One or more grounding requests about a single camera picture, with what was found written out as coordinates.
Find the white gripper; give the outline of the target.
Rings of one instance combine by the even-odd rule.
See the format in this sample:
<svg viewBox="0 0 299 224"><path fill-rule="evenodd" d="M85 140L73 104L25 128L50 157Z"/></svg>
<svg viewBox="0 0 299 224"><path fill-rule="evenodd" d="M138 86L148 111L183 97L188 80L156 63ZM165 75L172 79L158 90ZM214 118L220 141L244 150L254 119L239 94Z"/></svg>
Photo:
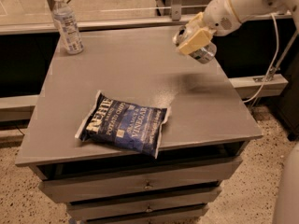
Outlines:
<svg viewBox="0 0 299 224"><path fill-rule="evenodd" d="M196 14L186 26L188 28L180 36L182 40L179 42L178 50L184 55L189 55L208 45L213 35L226 36L236 31L241 22L235 15L231 0L212 0L204 13Z"/></svg>

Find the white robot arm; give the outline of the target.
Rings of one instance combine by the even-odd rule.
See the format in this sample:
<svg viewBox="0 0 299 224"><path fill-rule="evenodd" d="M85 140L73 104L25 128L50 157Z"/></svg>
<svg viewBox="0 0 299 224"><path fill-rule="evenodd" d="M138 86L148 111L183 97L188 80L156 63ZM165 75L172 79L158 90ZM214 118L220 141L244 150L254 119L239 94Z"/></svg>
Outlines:
<svg viewBox="0 0 299 224"><path fill-rule="evenodd" d="M173 42L180 53L190 55L208 45L214 35L226 36L254 16L284 10L291 12L299 31L299 0L212 0L179 28Z"/></svg>

